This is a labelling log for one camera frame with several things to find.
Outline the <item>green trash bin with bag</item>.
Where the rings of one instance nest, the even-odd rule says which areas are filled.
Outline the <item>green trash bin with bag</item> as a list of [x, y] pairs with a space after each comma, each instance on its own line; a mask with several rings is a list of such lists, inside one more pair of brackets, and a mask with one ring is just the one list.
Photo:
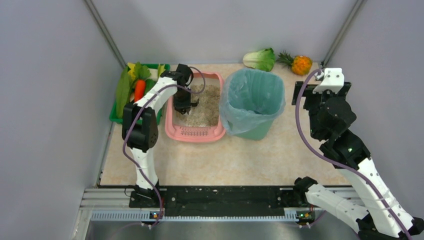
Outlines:
[[231, 136], [260, 141], [286, 105], [283, 79], [258, 69], [242, 68], [224, 81], [219, 117]]

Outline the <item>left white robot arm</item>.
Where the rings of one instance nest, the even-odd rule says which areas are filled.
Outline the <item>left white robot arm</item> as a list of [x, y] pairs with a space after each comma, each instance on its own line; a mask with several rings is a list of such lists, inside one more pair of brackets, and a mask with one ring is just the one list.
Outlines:
[[123, 109], [123, 147], [132, 155], [124, 155], [137, 170], [135, 192], [152, 201], [160, 200], [153, 148], [159, 138], [157, 112], [172, 98], [174, 109], [188, 114], [197, 103], [192, 102], [193, 91], [189, 88], [194, 79], [193, 67], [179, 64], [175, 71], [165, 70], [155, 85], [139, 100], [128, 103]]

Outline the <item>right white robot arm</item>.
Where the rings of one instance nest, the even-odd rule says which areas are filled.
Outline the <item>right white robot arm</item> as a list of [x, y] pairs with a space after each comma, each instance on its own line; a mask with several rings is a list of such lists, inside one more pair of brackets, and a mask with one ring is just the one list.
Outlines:
[[397, 201], [376, 169], [364, 142], [350, 131], [356, 114], [346, 100], [349, 82], [336, 90], [295, 83], [292, 104], [308, 112], [310, 135], [321, 141], [314, 154], [331, 163], [362, 201], [355, 204], [310, 177], [298, 178], [295, 189], [309, 204], [335, 216], [361, 240], [409, 240], [424, 231], [422, 218], [409, 214]]

